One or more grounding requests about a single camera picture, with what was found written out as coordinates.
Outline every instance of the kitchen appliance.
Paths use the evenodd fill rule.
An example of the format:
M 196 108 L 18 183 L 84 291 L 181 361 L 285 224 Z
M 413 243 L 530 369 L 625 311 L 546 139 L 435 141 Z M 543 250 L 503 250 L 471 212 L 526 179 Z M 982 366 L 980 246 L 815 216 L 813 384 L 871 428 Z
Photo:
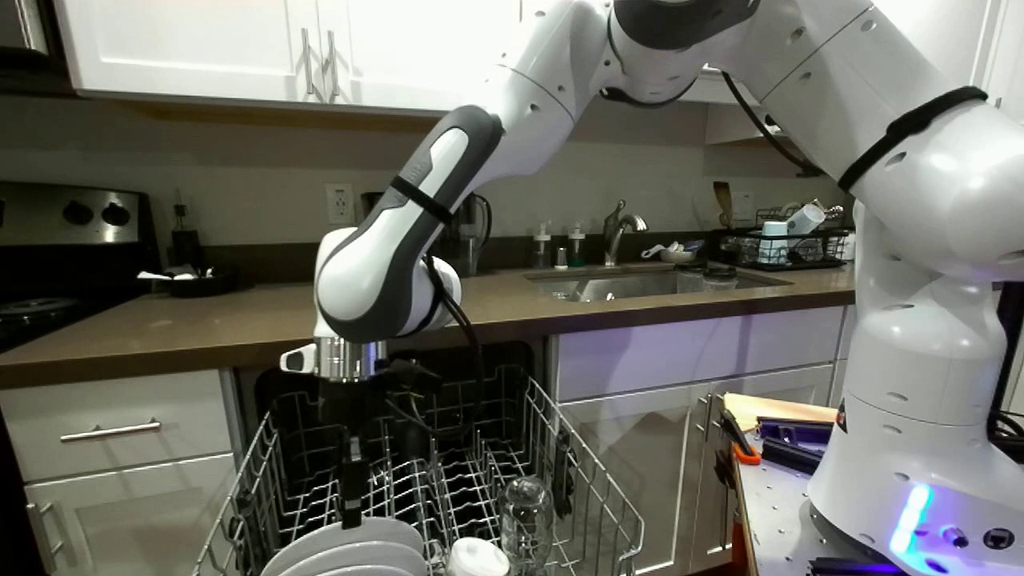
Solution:
M 0 183 L 0 351 L 140 294 L 156 262 L 146 196 Z
M 519 356 L 510 349 L 491 349 L 486 366 L 498 356 L 510 361 Z M 541 574 L 634 574 L 644 548 L 639 512 L 546 392 L 519 361 L 505 361 L 486 379 L 452 373 L 440 379 L 433 369 L 463 369 L 463 356 L 414 351 L 376 373 L 376 379 L 389 373 L 395 389 L 388 379 L 372 382 L 373 392 L 388 389 L 373 405 L 359 399 L 359 389 L 258 375 L 238 397 L 254 399 L 261 415 L 191 576 L 223 574 L 220 567 L 238 576 L 271 574 L 266 567 L 289 545 L 331 533 L 323 524 L 346 524 L 351 475 L 338 449 L 351 428 L 366 428 L 360 437 L 366 468 L 354 485 L 365 489 L 348 489 L 360 492 L 354 512 L 360 521 L 413 524 L 423 535 L 428 576 L 447 576 L 461 538 L 503 542 L 503 496 L 520 476 L 546 485 L 543 509 L 550 502 L 557 516 L 550 524 L 541 521 L 550 535 Z
M 46 0 L 0 0 L 0 94 L 69 97 Z

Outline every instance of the plate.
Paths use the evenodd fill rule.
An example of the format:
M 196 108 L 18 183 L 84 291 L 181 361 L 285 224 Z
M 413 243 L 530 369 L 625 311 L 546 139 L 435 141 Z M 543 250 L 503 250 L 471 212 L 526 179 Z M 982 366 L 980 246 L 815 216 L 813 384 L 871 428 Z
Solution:
M 407 521 L 395 518 L 365 518 L 359 529 L 343 529 L 343 524 L 323 524 L 321 533 L 310 533 L 298 542 L 292 542 L 289 548 L 280 548 L 258 576 L 280 576 L 285 571 L 292 571 L 295 565 L 323 553 L 323 551 L 335 551 L 335 548 L 348 548 L 359 542 L 389 542 L 389 545 L 404 545 L 409 551 L 423 551 L 423 538 L 414 529 L 409 529 Z
M 413 574 L 392 571 L 392 567 L 348 567 L 348 571 L 329 571 L 321 576 L 413 576 Z
M 354 567 L 392 567 L 409 576 L 425 574 L 423 551 L 413 551 L 413 548 L 392 545 L 392 542 L 360 542 L 360 545 L 313 553 L 313 556 L 295 565 L 292 571 L 285 571 L 285 576 L 323 576 L 331 571 L 354 571 Z

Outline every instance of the dishwasher basket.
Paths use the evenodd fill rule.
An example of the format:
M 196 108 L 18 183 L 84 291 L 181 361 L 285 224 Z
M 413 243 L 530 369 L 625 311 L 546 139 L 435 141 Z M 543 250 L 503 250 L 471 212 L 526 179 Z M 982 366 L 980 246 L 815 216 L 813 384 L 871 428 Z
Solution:
M 543 574 L 634 574 L 644 518 L 590 449 L 520 369 L 486 382 L 447 382 L 423 407 L 388 399 L 366 443 L 365 516 L 413 524 L 440 576 L 457 538 L 498 545 L 498 496 L 510 476 L 538 475 L 557 505 L 552 553 Z M 302 393 L 277 397 L 238 464 L 191 576 L 258 576 L 295 538 L 338 521 L 335 449 L 343 427 L 323 427 Z

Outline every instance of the wall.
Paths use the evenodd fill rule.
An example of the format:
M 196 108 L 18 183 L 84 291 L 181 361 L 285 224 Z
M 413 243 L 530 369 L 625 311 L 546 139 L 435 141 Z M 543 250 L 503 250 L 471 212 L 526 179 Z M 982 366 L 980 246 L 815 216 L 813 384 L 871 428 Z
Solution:
M 313 243 L 329 232 L 326 183 L 381 190 L 420 139 L 423 129 L 185 121 L 116 102 L 0 99 L 0 179 L 145 190 L 159 238 L 181 200 L 205 243 Z M 757 204 L 838 200 L 827 179 L 792 179 L 763 144 L 702 149 L 701 139 L 702 105 L 599 102 L 543 174 L 483 190 L 494 234 L 525 238 L 541 221 L 599 232 L 619 200 L 652 232 L 693 232 L 717 221 L 712 179 L 754 191 Z

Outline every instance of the oven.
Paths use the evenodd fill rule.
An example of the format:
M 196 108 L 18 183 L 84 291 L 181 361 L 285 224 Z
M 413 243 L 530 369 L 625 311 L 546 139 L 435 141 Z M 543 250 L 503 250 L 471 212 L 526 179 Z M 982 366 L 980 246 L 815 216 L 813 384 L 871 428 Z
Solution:
M 140 294 L 156 265 L 146 196 L 0 183 L 0 356 Z M 0 407 L 0 574 L 42 574 Z

